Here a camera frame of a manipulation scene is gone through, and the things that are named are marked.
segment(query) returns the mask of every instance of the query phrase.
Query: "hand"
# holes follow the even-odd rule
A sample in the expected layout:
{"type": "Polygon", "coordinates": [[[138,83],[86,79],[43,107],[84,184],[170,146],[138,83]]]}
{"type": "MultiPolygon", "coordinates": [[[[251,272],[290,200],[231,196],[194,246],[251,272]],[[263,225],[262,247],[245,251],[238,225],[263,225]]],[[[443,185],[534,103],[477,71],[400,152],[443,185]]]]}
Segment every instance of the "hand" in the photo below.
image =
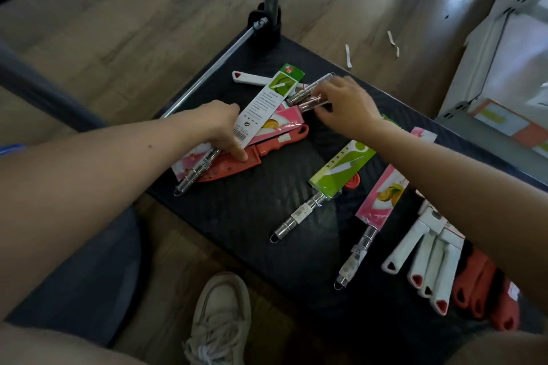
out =
{"type": "Polygon", "coordinates": [[[207,141],[219,150],[230,152],[239,161],[247,160],[247,153],[236,142],[234,123],[239,114],[237,104],[225,104],[219,100],[196,108],[200,124],[207,127],[207,141]]]}
{"type": "Polygon", "coordinates": [[[319,84],[312,93],[329,100],[333,111],[316,107],[316,116],[335,132],[349,139],[372,146],[372,138],[386,126],[373,98],[352,78],[333,77],[329,82],[319,84]]]}

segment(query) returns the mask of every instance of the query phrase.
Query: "wooden floor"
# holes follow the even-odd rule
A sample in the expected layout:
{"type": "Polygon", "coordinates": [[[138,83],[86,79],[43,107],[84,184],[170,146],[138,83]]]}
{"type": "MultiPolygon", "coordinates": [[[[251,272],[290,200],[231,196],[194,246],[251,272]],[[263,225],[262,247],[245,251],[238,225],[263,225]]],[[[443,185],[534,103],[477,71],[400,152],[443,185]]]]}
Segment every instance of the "wooden floor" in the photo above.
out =
{"type": "MultiPolygon", "coordinates": [[[[0,40],[109,123],[133,122],[160,109],[261,1],[11,0],[0,6],[0,40]]],[[[281,0],[282,32],[341,66],[348,43],[359,78],[434,116],[467,34],[493,1],[281,0]]],[[[0,145],[70,133],[4,90],[0,110],[0,145]]],[[[154,249],[151,280],[115,349],[151,364],[181,363],[202,286],[230,269],[249,283],[253,302],[248,363],[353,363],[290,301],[167,209],[148,197],[139,207],[154,249]]]]}

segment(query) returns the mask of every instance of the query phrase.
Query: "black bracket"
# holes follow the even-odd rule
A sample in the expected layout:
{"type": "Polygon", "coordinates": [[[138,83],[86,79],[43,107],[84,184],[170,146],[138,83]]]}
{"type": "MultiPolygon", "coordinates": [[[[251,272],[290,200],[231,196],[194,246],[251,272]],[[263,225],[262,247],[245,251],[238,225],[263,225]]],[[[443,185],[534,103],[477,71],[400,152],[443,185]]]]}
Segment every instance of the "black bracket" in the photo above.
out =
{"type": "Polygon", "coordinates": [[[249,40],[257,48],[270,49],[279,42],[282,30],[282,10],[278,6],[278,21],[276,26],[272,26],[273,20],[268,12],[265,12],[265,4],[261,3],[257,10],[251,11],[247,19],[247,27],[251,28],[259,19],[266,17],[269,22],[261,29],[255,31],[255,34],[249,40]]]}

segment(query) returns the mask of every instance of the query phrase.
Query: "paper scrap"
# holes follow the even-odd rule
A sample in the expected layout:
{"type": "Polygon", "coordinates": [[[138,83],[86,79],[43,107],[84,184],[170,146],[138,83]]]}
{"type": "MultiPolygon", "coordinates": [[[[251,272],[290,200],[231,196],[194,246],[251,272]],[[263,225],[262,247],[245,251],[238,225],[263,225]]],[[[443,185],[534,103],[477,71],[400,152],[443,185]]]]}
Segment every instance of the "paper scrap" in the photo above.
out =
{"type": "Polygon", "coordinates": [[[348,47],[347,44],[345,45],[345,49],[346,49],[346,66],[347,68],[352,68],[352,64],[350,63],[350,48],[348,47]]]}
{"type": "Polygon", "coordinates": [[[388,31],[388,39],[390,39],[390,43],[396,47],[396,58],[400,57],[400,48],[394,43],[394,39],[392,38],[392,32],[388,31]]]}

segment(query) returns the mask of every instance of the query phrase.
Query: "white sneaker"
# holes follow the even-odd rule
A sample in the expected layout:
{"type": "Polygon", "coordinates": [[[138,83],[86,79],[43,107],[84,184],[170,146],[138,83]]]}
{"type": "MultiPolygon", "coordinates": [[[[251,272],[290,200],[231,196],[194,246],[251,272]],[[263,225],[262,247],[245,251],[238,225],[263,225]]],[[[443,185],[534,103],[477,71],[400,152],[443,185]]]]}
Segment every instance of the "white sneaker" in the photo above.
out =
{"type": "Polygon", "coordinates": [[[183,344],[192,365],[244,365],[251,326],[247,286],[237,275],[213,276],[198,299],[189,340],[183,344]]]}

